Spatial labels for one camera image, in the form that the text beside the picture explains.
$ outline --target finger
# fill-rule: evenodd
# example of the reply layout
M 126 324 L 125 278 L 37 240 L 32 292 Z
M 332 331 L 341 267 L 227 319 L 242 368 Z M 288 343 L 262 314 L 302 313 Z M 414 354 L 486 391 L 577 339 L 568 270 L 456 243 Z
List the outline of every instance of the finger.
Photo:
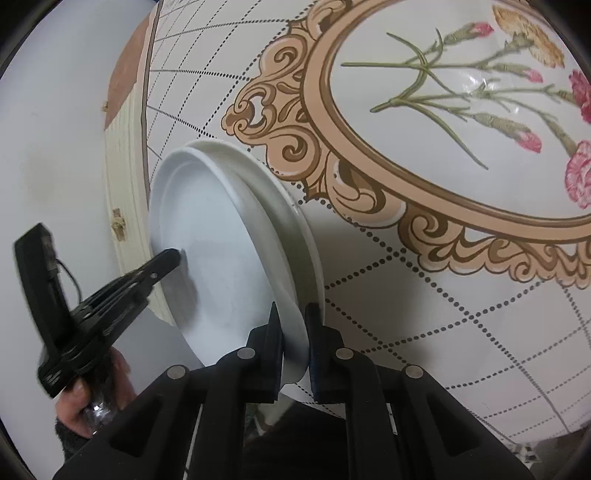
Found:
M 61 392 L 56 402 L 56 414 L 60 422 L 84 438 L 92 437 L 92 432 L 81 414 L 89 403 L 90 388 L 81 378 Z
M 115 368 L 120 369 L 126 374 L 131 372 L 131 367 L 125 360 L 123 354 L 114 347 L 111 347 L 111 360 L 113 361 Z
M 113 359 L 113 386 L 115 387 L 115 401 L 120 410 L 123 410 L 136 397 L 134 388 L 129 381 L 128 373 L 131 371 L 124 356 L 115 348 L 111 349 Z

